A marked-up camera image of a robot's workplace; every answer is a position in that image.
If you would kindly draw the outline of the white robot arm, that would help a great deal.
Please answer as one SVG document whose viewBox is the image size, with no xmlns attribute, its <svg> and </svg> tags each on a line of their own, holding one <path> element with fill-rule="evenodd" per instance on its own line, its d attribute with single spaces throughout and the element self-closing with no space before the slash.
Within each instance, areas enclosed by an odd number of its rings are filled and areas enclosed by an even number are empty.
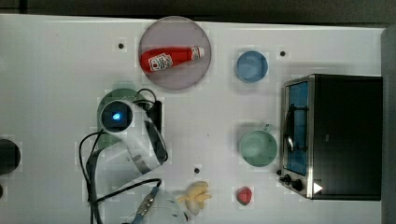
<svg viewBox="0 0 396 224">
<path fill-rule="evenodd" d="M 112 100 L 98 113 L 105 142 L 89 157 L 90 206 L 95 224 L 188 224 L 175 197 L 148 173 L 163 165 L 166 147 L 148 112 Z"/>
</svg>

